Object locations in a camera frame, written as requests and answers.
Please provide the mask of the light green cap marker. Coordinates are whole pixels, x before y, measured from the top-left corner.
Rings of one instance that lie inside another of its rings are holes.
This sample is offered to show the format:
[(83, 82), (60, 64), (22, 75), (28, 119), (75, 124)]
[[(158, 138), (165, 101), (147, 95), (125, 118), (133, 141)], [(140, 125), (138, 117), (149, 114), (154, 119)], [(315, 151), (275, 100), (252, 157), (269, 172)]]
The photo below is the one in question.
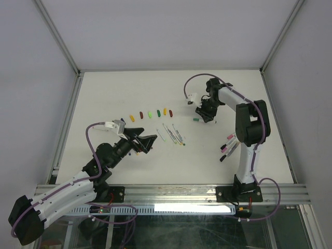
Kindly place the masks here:
[(161, 132), (160, 132), (158, 129), (156, 129), (156, 131), (157, 131), (159, 137), (160, 137), (164, 142), (166, 142), (166, 139), (165, 139), (165, 137), (161, 134)]

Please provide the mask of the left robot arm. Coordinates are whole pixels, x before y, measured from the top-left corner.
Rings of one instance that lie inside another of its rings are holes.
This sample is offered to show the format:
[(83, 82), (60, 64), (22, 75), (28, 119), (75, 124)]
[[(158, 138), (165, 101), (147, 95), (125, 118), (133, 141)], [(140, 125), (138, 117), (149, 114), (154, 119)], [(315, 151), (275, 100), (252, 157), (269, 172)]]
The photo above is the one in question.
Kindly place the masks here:
[(8, 217), (11, 236), (21, 245), (28, 245), (37, 240), (54, 221), (73, 208), (91, 201), (104, 201), (109, 190), (106, 180), (111, 176), (111, 169), (116, 167), (130, 151), (149, 153), (157, 135), (142, 136), (144, 128), (126, 128), (121, 120), (97, 122), (86, 128), (85, 135), (95, 126), (103, 126), (113, 131), (120, 138), (111, 145), (102, 143), (93, 148), (87, 139), (93, 158), (67, 182), (48, 192), (29, 199), (19, 197)]

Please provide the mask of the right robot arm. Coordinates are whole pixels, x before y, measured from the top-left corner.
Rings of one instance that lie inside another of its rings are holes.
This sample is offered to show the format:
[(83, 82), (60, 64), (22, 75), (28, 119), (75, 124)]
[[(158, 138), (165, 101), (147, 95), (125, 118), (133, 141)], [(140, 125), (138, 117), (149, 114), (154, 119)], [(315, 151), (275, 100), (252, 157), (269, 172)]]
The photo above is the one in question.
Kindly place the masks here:
[(217, 78), (206, 83), (207, 99), (196, 108), (205, 123), (213, 121), (219, 106), (227, 105), (236, 114), (235, 133), (241, 145), (240, 162), (234, 176), (232, 196), (243, 201), (257, 187), (256, 166), (262, 144), (271, 133), (265, 101), (251, 101), (231, 84), (222, 84)]

